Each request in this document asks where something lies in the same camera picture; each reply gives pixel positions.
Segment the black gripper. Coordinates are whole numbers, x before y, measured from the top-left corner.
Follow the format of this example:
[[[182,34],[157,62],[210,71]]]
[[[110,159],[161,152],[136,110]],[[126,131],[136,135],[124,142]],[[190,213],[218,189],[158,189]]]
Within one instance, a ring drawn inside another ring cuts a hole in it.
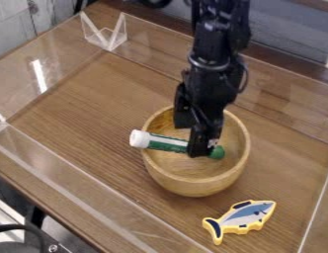
[[[236,58],[222,71],[192,66],[182,72],[173,103],[176,128],[190,128],[186,147],[192,158],[222,158],[218,145],[224,125],[224,110],[244,92],[249,81],[248,65]]]

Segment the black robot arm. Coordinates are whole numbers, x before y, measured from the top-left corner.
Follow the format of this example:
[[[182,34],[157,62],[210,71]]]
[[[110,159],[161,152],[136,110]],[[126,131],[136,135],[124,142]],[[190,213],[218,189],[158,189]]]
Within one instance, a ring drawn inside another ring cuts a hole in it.
[[[216,150],[225,109],[249,82],[241,51],[252,38],[250,0],[190,0],[193,47],[190,67],[181,72],[174,95],[173,122],[188,128],[186,152],[194,157]]]

